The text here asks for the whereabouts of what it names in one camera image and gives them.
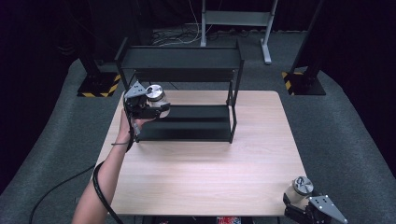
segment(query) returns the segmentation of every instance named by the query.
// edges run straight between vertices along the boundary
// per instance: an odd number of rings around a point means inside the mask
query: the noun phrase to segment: black cable
[[[189,4],[190,4],[190,9],[191,9],[191,12],[192,12],[192,16],[195,18],[195,24],[197,25],[197,30],[196,31],[192,31],[192,30],[187,29],[187,32],[184,32],[183,25],[181,25],[181,31],[182,32],[181,32],[180,35],[166,36],[165,32],[163,32],[163,35],[165,36],[165,38],[163,38],[162,36],[161,36],[161,38],[159,40],[156,40],[154,38],[152,40],[152,42],[151,42],[151,45],[153,45],[153,46],[157,45],[157,46],[162,47],[162,46],[165,46],[165,45],[173,45],[173,44],[190,44],[193,41],[199,39],[198,38],[198,34],[199,34],[198,20],[197,20],[195,14],[194,14],[193,9],[192,9],[191,0],[189,0]],[[190,41],[187,41],[187,42],[184,42],[183,38],[189,37],[190,35],[193,35],[194,39],[190,40]],[[180,41],[180,43],[178,43],[178,42],[166,43],[167,41],[176,41],[176,40]]]
[[[184,31],[181,33],[178,33],[177,35],[166,35],[166,32],[157,32],[157,36],[156,38],[153,38],[151,45],[152,46],[160,46],[162,44],[165,44],[168,41],[181,41],[180,43],[182,43],[184,38],[187,37],[191,37],[191,36],[196,36],[196,32],[193,31]]]
[[[122,224],[123,222],[117,216],[117,214],[114,212],[114,210],[111,208],[110,204],[108,204],[105,196],[103,195],[102,191],[100,190],[99,183],[98,183],[98,173],[99,173],[99,170],[100,170],[100,167],[102,166],[102,164],[103,164],[103,161],[99,165],[97,165],[95,170],[93,171],[93,176],[92,176],[93,186],[95,188],[96,194],[98,195],[103,206],[107,209],[108,213],[114,218],[114,220],[117,221],[117,223]]]
[[[207,40],[217,40],[220,37],[235,36],[235,35],[240,36],[240,37],[248,37],[250,35],[250,31],[245,31],[245,32],[246,32],[245,35],[242,34],[243,32],[236,32],[236,31],[229,31],[225,34],[220,35],[219,31],[216,31],[215,33],[208,35],[206,37],[206,39]]]
[[[84,173],[88,172],[88,171],[91,170],[93,167],[95,167],[95,164],[92,165],[92,166],[90,166],[90,167],[87,168],[86,170],[84,170],[84,171],[82,171],[82,172],[80,172],[80,173],[78,173],[78,174],[76,174],[76,175],[73,175],[72,177],[70,177],[70,178],[68,178],[68,179],[66,179],[66,180],[64,180],[64,181],[62,181],[60,184],[56,185],[55,187],[53,187],[52,189],[50,189],[49,191],[47,191],[47,193],[45,193],[45,194],[40,198],[40,200],[38,200],[38,202],[35,204],[35,207],[33,208],[32,213],[30,214],[29,223],[32,223],[32,221],[33,221],[33,216],[35,215],[35,210],[36,210],[37,207],[41,204],[41,202],[44,200],[44,198],[47,197],[47,195],[49,195],[53,190],[57,189],[59,186],[61,186],[62,184],[66,183],[67,181],[69,181],[69,180],[71,180],[71,179],[74,179],[74,178],[78,177],[79,175],[83,175]]]

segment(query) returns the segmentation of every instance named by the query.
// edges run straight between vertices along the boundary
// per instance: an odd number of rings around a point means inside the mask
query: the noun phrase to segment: person's forearm
[[[125,141],[118,138],[116,142]],[[115,145],[111,148],[106,160],[98,173],[98,182],[107,202],[111,204],[116,190],[120,168],[125,157],[128,145]],[[104,223],[107,210],[98,198],[96,191],[90,181],[82,194],[73,223]]]

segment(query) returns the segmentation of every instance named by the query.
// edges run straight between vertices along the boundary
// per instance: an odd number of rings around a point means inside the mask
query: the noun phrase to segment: human arm
[[[134,122],[142,129],[143,124],[147,121],[146,119],[136,119]],[[120,129],[115,143],[129,143],[131,138],[129,130],[128,119],[122,110]],[[109,204],[114,197],[127,147],[128,144],[114,145],[99,170],[99,186]],[[105,223],[106,215],[107,210],[97,196],[92,181],[90,181],[79,200],[72,223]]]

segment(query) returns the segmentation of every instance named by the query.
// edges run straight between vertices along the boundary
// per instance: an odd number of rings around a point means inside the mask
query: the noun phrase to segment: black metal shelf
[[[137,141],[215,141],[231,137],[227,105],[172,105],[166,118],[145,124]]]
[[[239,42],[229,48],[131,47],[122,42],[115,58],[125,89],[124,70],[134,70],[139,82],[227,82],[224,105],[172,105],[166,118],[145,124],[137,141],[232,142],[235,103],[245,60]],[[230,120],[230,109],[233,122]]]

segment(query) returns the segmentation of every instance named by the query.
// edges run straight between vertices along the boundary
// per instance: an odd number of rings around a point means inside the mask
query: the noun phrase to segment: table surface
[[[221,105],[227,98],[227,91],[166,94],[174,105]],[[98,163],[116,139],[121,109],[119,103]],[[280,98],[274,91],[240,91],[236,117],[232,144],[134,143],[111,205],[116,213],[283,216],[283,192],[292,179],[306,174]]]

